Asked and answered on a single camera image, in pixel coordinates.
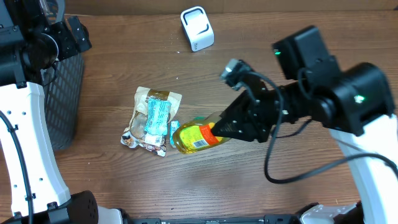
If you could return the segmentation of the small teal tissue pack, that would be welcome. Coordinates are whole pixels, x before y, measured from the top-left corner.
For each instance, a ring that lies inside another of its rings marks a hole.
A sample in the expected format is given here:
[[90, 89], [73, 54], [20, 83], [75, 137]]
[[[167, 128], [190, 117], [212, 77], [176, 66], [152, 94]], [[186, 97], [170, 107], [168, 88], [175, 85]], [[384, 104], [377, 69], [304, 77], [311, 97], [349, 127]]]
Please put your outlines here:
[[173, 120], [170, 122], [170, 145], [173, 148], [176, 148], [176, 145], [174, 143], [174, 138], [173, 135], [176, 132], [176, 130], [180, 127], [180, 123], [177, 120]]

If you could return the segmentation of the yellow liquid bottle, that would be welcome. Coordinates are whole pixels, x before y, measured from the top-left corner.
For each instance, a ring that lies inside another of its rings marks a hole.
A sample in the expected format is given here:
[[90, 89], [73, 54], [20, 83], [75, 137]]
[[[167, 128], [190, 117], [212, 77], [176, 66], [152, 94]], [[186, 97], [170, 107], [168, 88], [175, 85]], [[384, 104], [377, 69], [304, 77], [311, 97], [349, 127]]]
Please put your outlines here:
[[221, 119], [221, 111], [214, 112], [203, 121], [191, 120], [181, 125], [173, 135], [176, 148], [182, 154], [192, 154], [229, 141], [229, 138], [215, 136], [211, 130]]

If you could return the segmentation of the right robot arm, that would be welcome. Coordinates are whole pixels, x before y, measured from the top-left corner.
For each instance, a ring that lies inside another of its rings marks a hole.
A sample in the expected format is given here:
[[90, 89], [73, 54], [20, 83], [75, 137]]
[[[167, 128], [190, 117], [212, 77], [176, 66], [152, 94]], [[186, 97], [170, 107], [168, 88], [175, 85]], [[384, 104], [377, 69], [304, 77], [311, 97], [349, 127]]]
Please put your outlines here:
[[274, 145], [282, 123], [317, 121], [339, 145], [343, 158], [290, 177], [297, 182], [348, 164], [359, 202], [307, 205], [295, 215], [267, 215], [265, 223], [396, 223], [397, 116], [385, 74], [371, 63], [342, 71], [317, 27], [273, 44], [289, 84], [277, 86], [246, 62], [232, 59], [221, 79], [240, 95], [222, 112], [215, 136]]

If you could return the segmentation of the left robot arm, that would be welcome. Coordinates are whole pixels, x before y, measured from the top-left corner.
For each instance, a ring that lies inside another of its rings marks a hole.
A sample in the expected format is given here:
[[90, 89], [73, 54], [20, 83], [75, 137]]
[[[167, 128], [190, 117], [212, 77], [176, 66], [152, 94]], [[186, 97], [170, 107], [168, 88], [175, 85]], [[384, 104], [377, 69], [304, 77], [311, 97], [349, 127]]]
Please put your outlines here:
[[10, 223], [98, 223], [93, 194], [71, 194], [50, 142], [42, 70], [91, 48], [77, 17], [51, 24], [45, 1], [1, 2], [1, 147]]

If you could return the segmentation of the brown white snack bag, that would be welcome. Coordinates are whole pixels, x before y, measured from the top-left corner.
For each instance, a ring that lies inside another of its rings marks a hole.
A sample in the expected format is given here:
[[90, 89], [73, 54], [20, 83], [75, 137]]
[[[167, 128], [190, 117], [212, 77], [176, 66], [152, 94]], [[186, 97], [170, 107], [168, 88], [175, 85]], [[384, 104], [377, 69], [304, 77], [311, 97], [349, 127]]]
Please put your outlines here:
[[[148, 118], [148, 100], [155, 98], [171, 102], [169, 120], [167, 123], [167, 134], [151, 135], [144, 131]], [[171, 91], [159, 91], [146, 87], [138, 87], [134, 95], [134, 109], [129, 126], [124, 130], [121, 136], [121, 144], [135, 149], [142, 147], [149, 152], [165, 157], [167, 152], [166, 137], [169, 134], [169, 123], [173, 120], [180, 106], [182, 95]]]

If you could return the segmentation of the teal wet wipes pack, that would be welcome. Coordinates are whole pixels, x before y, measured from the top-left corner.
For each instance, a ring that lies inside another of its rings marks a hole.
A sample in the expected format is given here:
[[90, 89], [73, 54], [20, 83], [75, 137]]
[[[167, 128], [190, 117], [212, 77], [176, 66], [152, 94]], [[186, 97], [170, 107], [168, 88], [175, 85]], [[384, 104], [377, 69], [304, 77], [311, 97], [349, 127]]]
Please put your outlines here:
[[149, 98], [148, 118], [144, 131], [151, 135], [165, 136], [171, 105], [169, 101]]

